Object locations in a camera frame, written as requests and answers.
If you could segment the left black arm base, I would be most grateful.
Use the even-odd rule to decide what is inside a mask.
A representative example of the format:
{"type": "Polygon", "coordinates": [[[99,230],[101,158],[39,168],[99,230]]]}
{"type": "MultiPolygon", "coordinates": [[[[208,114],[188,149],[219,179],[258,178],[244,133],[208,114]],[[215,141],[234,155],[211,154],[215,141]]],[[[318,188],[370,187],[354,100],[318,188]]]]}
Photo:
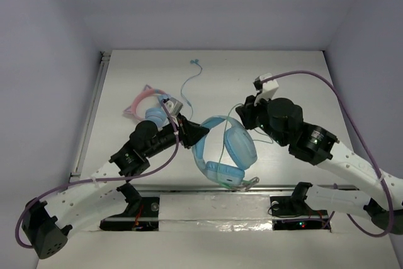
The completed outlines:
{"type": "Polygon", "coordinates": [[[124,197],[125,209],[101,220],[102,231],[158,231],[160,197],[142,197],[130,183],[117,188],[124,197]]]}

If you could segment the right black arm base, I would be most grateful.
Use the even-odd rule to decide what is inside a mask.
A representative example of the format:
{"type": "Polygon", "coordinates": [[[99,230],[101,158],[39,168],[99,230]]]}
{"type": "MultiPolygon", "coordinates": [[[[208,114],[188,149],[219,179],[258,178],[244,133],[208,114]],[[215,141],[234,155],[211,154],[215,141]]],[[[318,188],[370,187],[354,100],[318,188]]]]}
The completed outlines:
{"type": "Polygon", "coordinates": [[[305,203],[311,187],[311,183],[300,182],[291,195],[270,196],[268,214],[273,217],[274,231],[331,231],[332,214],[326,210],[312,210],[305,203]]]}

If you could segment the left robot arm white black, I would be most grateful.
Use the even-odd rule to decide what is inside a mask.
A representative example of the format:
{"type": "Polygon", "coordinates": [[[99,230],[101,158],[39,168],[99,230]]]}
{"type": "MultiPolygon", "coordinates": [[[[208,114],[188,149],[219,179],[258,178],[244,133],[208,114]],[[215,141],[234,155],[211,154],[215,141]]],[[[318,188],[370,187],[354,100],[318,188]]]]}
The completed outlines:
{"type": "Polygon", "coordinates": [[[191,148],[209,132],[200,124],[178,115],[176,122],[157,128],[145,120],[135,127],[129,140],[88,179],[75,181],[41,194],[26,204],[18,219],[38,258],[59,252],[77,231],[123,212],[135,214],[142,197],[130,181],[150,176],[149,158],[179,146],[191,148]]]}

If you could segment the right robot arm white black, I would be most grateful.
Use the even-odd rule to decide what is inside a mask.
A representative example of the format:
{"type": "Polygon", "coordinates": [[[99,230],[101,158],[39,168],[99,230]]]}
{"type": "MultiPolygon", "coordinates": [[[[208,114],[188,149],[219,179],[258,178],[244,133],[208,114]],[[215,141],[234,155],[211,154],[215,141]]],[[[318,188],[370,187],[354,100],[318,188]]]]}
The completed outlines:
{"type": "Polygon", "coordinates": [[[351,183],[355,192],[319,188],[300,182],[290,205],[298,214],[315,208],[370,220],[378,228],[402,234],[402,179],[377,171],[374,165],[355,154],[334,134],[304,122],[302,108],[286,98],[257,100],[248,96],[236,108],[243,126],[261,129],[296,159],[317,166],[351,183]]]}

